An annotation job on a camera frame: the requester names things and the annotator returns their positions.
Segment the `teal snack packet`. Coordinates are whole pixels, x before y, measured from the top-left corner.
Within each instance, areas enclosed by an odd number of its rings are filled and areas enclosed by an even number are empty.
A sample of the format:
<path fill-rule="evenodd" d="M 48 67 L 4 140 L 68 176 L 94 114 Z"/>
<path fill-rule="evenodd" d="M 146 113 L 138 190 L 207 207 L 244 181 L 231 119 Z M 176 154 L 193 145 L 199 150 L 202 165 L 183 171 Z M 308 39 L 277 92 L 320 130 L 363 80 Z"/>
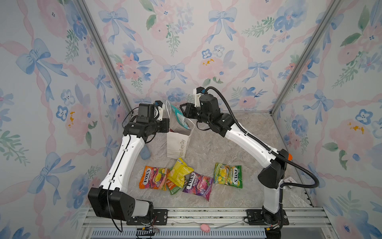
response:
<path fill-rule="evenodd" d="M 173 106 L 173 105 L 170 105 L 170 106 L 171 106 L 172 112 L 175 114 L 175 118 L 176 118 L 178 124 L 181 125 L 185 129 L 191 129 L 190 126 L 188 125 L 187 120 L 185 119 L 183 113 L 180 110 L 178 110 L 175 106 Z"/>

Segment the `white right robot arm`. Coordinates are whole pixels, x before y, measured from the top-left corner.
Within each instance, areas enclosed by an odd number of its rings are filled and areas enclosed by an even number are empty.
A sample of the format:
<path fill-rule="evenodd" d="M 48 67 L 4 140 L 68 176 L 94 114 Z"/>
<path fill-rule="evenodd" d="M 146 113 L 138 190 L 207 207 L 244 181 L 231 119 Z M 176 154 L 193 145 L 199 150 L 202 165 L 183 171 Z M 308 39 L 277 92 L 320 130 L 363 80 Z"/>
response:
<path fill-rule="evenodd" d="M 283 179 L 287 166 L 281 159 L 283 154 L 245 129 L 230 107 L 228 113 L 222 113 L 218 99 L 211 94 L 197 94 L 194 104 L 182 104 L 180 109 L 184 117 L 207 124 L 210 130 L 236 143 L 259 162 L 263 169 L 258 175 L 258 180 L 264 186 L 264 204 L 260 220 L 267 225 L 281 227 L 285 219 Z"/>

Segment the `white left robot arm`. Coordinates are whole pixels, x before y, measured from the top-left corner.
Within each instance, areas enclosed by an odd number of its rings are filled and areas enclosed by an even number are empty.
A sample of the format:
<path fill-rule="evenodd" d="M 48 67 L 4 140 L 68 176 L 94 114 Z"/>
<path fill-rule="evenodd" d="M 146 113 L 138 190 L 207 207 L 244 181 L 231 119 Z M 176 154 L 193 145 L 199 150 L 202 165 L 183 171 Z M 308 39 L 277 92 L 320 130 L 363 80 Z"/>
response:
<path fill-rule="evenodd" d="M 150 201 L 128 195 L 128 182 L 135 162 L 148 137 L 169 132 L 169 118 L 163 117 L 163 103 L 141 103 L 124 126 L 122 143 L 116 158 L 99 187 L 89 190 L 88 199 L 97 217 L 123 222 L 149 224 L 154 219 Z"/>

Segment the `white printed paper bag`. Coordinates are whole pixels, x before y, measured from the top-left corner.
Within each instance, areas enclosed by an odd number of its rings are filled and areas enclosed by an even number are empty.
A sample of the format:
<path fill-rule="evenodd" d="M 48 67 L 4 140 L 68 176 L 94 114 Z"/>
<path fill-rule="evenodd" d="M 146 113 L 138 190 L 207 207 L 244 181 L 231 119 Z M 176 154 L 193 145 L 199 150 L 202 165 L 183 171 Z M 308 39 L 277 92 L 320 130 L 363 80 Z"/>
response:
<path fill-rule="evenodd" d="M 167 133 L 167 156 L 173 159 L 185 159 L 187 148 L 191 141 L 191 135 L 196 125 L 186 117 L 185 119 L 191 129 L 185 129 L 179 125 L 170 105 L 170 102 L 166 101 L 166 111 L 170 118 L 170 127 Z"/>

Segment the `green yellow Fox's candy bag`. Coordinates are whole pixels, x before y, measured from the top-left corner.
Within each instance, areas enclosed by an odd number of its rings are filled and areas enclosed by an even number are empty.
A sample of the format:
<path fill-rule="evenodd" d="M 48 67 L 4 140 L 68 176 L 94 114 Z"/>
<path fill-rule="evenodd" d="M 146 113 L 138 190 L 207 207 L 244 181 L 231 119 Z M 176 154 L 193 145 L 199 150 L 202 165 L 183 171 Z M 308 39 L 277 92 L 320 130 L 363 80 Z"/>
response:
<path fill-rule="evenodd" d="M 242 189 L 242 166 L 232 166 L 223 163 L 216 163 L 214 168 L 213 181 L 215 184 L 228 185 Z"/>

